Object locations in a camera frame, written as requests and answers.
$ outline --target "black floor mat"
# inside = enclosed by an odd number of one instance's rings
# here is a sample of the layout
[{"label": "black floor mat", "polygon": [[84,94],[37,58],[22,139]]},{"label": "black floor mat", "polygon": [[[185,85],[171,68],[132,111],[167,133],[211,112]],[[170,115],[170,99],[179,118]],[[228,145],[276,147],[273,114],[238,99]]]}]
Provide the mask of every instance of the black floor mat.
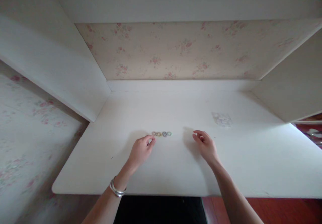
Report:
[{"label": "black floor mat", "polygon": [[124,196],[114,224],[198,223],[207,224],[199,197]]}]

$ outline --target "bangle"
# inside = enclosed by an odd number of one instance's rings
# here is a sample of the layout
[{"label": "bangle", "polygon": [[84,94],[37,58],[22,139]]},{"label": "bangle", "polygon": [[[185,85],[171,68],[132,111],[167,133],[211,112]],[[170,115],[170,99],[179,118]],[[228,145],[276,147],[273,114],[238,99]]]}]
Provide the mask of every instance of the bangle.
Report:
[{"label": "bangle", "polygon": [[125,195],[125,192],[126,192],[126,189],[124,191],[119,191],[117,189],[115,189],[115,186],[114,186],[114,179],[115,177],[111,180],[111,183],[110,183],[110,189],[113,191],[113,193],[117,196],[117,197],[122,197],[123,195]]}]

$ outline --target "red wooden floor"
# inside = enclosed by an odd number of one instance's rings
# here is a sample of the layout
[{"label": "red wooden floor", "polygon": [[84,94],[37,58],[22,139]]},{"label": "red wooden floor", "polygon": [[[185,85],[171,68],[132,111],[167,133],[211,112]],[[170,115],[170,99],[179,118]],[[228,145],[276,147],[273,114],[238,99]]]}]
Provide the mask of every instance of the red wooden floor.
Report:
[{"label": "red wooden floor", "polygon": [[[230,224],[221,197],[202,198],[208,224]],[[321,224],[322,200],[248,198],[265,224]]]}]

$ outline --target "desk surface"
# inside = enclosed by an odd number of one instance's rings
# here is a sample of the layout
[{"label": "desk surface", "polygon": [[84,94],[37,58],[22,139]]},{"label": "desk surface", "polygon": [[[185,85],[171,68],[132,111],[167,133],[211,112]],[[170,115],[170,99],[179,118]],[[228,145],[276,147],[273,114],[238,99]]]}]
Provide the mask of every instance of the desk surface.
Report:
[{"label": "desk surface", "polygon": [[[218,125],[212,113],[231,117]],[[158,137],[133,175],[128,194],[220,195],[200,157],[193,130],[214,138],[227,171],[246,197],[322,198],[322,151],[250,92],[112,92],[53,184],[58,194],[101,194],[126,162],[137,138]]]}]

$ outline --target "forearm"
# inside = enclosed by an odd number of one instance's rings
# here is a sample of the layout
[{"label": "forearm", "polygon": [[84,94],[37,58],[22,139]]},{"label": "forearm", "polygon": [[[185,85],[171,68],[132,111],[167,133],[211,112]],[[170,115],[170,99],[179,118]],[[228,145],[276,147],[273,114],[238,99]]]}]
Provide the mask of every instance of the forearm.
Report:
[{"label": "forearm", "polygon": [[[126,163],[115,177],[114,186],[119,191],[124,191],[135,169]],[[82,224],[109,224],[113,223],[121,198],[117,197],[110,187],[104,191],[97,200],[92,210],[86,216]]]},{"label": "forearm", "polygon": [[234,184],[220,160],[216,159],[209,165],[216,176],[230,222],[232,224],[262,224],[262,220]]}]

